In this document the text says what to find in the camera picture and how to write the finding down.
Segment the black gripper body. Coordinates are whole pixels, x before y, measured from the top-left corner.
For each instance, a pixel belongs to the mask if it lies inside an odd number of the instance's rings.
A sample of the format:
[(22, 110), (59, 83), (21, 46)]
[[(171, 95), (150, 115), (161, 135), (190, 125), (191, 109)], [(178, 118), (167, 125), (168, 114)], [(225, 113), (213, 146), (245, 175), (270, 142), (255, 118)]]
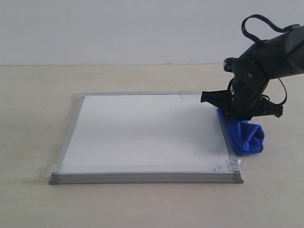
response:
[(257, 62), (260, 43), (250, 46), (239, 57), (229, 57), (223, 62), (223, 69), (234, 74), (227, 87), (227, 118), (251, 119), (260, 105), (260, 99), (268, 79)]

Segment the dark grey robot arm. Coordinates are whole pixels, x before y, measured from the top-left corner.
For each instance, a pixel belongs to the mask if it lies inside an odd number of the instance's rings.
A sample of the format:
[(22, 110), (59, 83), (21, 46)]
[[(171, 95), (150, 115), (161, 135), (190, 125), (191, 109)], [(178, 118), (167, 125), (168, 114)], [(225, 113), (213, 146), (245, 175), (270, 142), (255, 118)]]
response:
[(233, 73), (226, 90), (203, 91), (200, 101), (221, 109), (227, 121), (235, 117), (283, 114), (282, 104), (275, 104), (263, 94), (272, 79), (304, 72), (304, 28), (295, 28), (269, 40), (254, 43), (237, 58), (226, 58), (224, 71)]

